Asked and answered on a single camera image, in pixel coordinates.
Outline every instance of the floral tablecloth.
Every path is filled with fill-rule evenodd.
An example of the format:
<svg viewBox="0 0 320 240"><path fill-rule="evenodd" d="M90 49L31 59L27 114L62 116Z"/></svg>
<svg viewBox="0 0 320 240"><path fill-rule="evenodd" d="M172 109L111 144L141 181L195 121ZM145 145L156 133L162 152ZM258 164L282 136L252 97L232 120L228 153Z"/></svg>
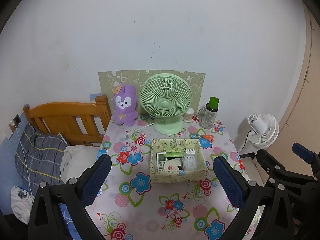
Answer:
<svg viewBox="0 0 320 240"><path fill-rule="evenodd" d="M234 208L213 173L213 160L223 156L248 180L245 167L220 120L212 130L199 126L196 116L184 124L182 132L166 136L157 132L148 115L140 115L135 125L108 126L98 157L108 154L112 169L91 206L91 219L112 240L208 239L221 237L235 217ZM214 141L201 138L207 165L207 179L188 183L151 183L150 152L153 138L198 138L212 134ZM250 239L260 212L244 239Z"/></svg>

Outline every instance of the wall socket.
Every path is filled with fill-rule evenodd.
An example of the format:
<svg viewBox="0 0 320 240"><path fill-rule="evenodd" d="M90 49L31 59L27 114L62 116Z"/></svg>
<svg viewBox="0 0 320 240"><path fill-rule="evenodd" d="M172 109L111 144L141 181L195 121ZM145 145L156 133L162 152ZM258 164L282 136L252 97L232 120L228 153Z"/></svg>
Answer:
<svg viewBox="0 0 320 240"><path fill-rule="evenodd" d="M9 123L9 127L10 127L11 131L14 132L15 129L16 129L16 126L18 126L18 124L21 122L21 119L20 119L19 115L17 114L17 115L15 116L15 118L12 119L12 121L14 122L15 126L14 126L14 125L11 125L11 124Z"/></svg>

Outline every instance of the fabric box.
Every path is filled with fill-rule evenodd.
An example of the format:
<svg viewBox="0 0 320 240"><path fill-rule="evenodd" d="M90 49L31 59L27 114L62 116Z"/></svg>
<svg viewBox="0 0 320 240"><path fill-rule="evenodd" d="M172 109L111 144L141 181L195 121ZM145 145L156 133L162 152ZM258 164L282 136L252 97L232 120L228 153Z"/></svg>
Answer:
<svg viewBox="0 0 320 240"><path fill-rule="evenodd" d="M195 149L197 171L156 171L156 153L184 152L186 148ZM153 139L151 143L150 179L151 182L188 182L204 180L206 165L199 139Z"/></svg>

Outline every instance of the wooden bed headboard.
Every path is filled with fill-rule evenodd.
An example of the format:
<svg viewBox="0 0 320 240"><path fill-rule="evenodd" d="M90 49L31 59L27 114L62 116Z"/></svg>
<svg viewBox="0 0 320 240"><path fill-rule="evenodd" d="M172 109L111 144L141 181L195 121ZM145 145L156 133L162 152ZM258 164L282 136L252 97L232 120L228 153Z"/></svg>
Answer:
<svg viewBox="0 0 320 240"><path fill-rule="evenodd" d="M25 106L23 111L30 124L44 134L57 135L61 132L71 145L101 143L104 134L99 134L93 116L100 117L103 129L106 131L111 113L107 96L97 96L95 101L96 103L54 102L32 109ZM81 118L87 134L82 133L76 116Z"/></svg>

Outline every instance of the black cable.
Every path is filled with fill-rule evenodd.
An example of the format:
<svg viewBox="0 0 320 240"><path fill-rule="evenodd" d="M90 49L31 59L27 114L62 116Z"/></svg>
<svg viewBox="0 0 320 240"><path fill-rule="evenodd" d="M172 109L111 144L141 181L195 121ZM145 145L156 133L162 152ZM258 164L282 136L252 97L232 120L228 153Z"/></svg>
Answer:
<svg viewBox="0 0 320 240"><path fill-rule="evenodd" d="M244 145L243 145L243 147L242 147L242 149L240 150L240 151L242 151L243 150L243 148L244 148L244 146L245 146L245 144L247 143L247 139L248 139L248 136L249 136L249 133L250 132L252 132L251 130L248 132L248 134L247 134L247 138L245 139L245 142L244 142Z"/></svg>

